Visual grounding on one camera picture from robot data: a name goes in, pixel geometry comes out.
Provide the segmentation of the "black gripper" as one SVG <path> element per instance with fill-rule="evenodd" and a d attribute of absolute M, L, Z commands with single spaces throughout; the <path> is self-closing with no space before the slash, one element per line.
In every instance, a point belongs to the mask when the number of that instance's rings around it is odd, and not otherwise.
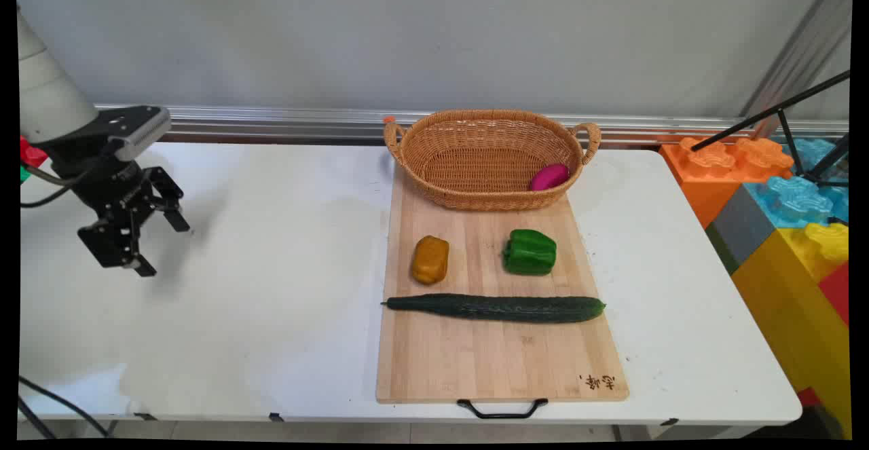
<path fill-rule="evenodd" d="M 131 269 L 143 278 L 156 275 L 139 247 L 142 226 L 153 212 L 145 208 L 129 210 L 142 198 L 151 209 L 161 212 L 175 231 L 191 230 L 182 214 L 183 191 L 165 169 L 142 169 L 134 160 L 125 162 L 114 155 L 103 160 L 64 160 L 52 154 L 50 159 L 50 168 L 62 180 L 86 174 L 68 192 L 100 218 L 78 229 L 77 235 L 101 267 Z"/>

